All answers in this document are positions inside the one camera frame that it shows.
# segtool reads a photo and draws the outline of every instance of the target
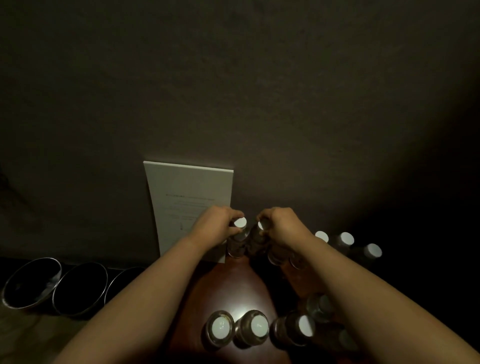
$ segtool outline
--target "forearm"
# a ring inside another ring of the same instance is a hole
[[[124,363],[152,354],[203,253],[189,238],[180,240],[93,317],[56,363]]]
[[[318,238],[298,243],[339,314],[379,363],[478,363],[480,355],[385,281]]]

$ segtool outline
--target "hand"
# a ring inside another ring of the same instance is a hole
[[[188,237],[196,244],[200,244],[206,252],[229,236],[241,232],[240,228],[228,225],[233,219],[242,217],[243,212],[228,206],[211,206],[195,221]]]
[[[266,208],[258,214],[257,221],[263,218],[270,219],[272,226],[262,234],[267,234],[277,243],[287,245],[294,251],[297,251],[298,243],[313,236],[290,207]]]

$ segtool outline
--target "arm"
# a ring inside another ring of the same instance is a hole
[[[128,363],[153,354],[168,331],[190,277],[202,256],[228,236],[243,217],[213,206],[192,231],[113,298],[67,344],[55,364]]]
[[[291,208],[266,209],[267,232],[304,256],[352,334],[379,363],[480,363],[480,355],[385,281],[315,237]]]

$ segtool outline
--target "left hand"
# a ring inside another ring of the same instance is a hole
[[[208,251],[229,236],[241,232],[240,228],[228,225],[233,219],[242,217],[244,217],[243,212],[228,206],[211,206],[195,221],[188,238]]]

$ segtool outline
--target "table surface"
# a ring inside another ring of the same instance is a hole
[[[312,360],[335,363],[328,354],[314,347],[275,347],[268,338],[259,346],[240,349],[233,342],[215,351],[207,351],[201,332],[208,317],[217,310],[230,312],[237,321],[249,310],[265,314],[269,323],[295,309],[301,298],[324,288],[311,267],[297,270],[287,261],[281,267],[266,257],[239,259],[226,257],[224,264],[201,262],[189,284],[168,335],[165,354],[176,361],[206,358],[213,363],[292,363]]]

